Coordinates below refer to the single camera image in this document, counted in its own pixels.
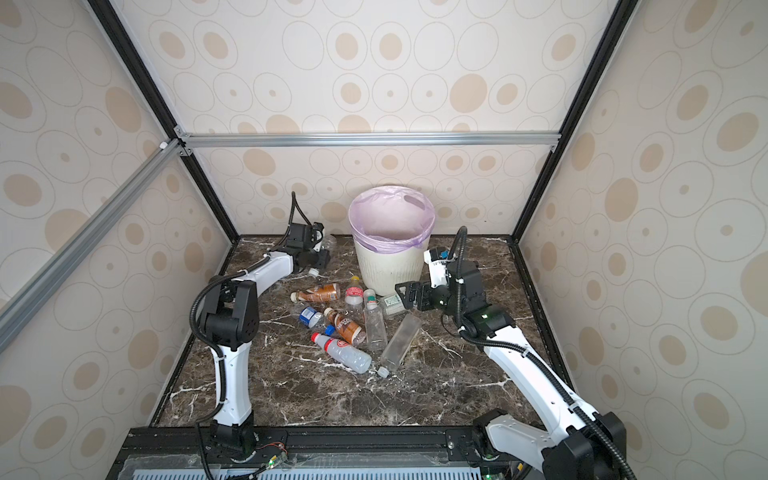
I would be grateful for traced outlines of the blue label clear bottle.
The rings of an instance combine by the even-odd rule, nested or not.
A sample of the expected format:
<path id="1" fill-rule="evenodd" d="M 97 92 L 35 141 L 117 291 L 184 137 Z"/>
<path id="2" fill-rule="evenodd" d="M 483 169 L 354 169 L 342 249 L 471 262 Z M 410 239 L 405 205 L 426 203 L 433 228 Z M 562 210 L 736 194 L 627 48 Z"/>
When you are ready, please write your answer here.
<path id="1" fill-rule="evenodd" d="M 332 336 L 336 330 L 331 325 L 322 312 L 307 304 L 297 303 L 293 307 L 293 315 L 299 323 L 310 330 L 312 333 L 319 333 L 326 336 Z"/>

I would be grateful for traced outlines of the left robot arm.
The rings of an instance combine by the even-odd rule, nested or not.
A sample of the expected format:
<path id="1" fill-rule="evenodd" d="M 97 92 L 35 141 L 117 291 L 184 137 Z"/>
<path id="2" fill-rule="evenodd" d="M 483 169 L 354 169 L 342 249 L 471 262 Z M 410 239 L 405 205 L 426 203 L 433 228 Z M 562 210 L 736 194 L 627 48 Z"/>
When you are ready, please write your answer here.
<path id="1" fill-rule="evenodd" d="M 195 427 L 208 422 L 212 446 L 237 462 L 251 458 L 257 448 L 248 364 L 260 324 L 259 296 L 297 271 L 325 268 L 330 253 L 321 246 L 323 238 L 324 225 L 310 221 L 292 193 L 288 226 L 277 244 L 254 264 L 213 277 L 191 306 L 191 332 L 211 351 L 216 379 L 213 411 Z"/>

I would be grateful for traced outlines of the crushed clear bottle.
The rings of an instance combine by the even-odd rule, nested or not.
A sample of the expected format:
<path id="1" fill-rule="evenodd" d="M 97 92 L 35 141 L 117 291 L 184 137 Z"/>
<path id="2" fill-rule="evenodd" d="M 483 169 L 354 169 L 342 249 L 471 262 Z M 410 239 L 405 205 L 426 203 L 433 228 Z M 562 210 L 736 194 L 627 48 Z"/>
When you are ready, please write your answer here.
<path id="1" fill-rule="evenodd" d="M 322 250 L 328 251 L 329 253 L 333 253 L 337 249 L 338 241 L 336 237 L 332 234 L 327 234 L 323 237 L 320 248 Z"/>

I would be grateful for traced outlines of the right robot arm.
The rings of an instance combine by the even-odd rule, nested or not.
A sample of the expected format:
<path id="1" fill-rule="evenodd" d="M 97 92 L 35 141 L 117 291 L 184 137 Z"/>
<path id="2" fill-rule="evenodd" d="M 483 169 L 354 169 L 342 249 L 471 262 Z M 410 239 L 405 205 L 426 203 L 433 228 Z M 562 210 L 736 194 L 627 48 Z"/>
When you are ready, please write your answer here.
<path id="1" fill-rule="evenodd" d="M 542 359 L 516 320 L 488 302 L 482 274 L 466 257 L 468 233 L 460 227 L 448 249 L 424 255 L 427 282 L 404 282 L 395 291 L 406 309 L 437 310 L 449 317 L 458 336 L 495 362 L 534 408 L 540 428 L 495 410 L 475 422 L 481 457 L 503 454 L 547 479 L 633 479 L 626 458 L 624 423 L 600 413 Z"/>

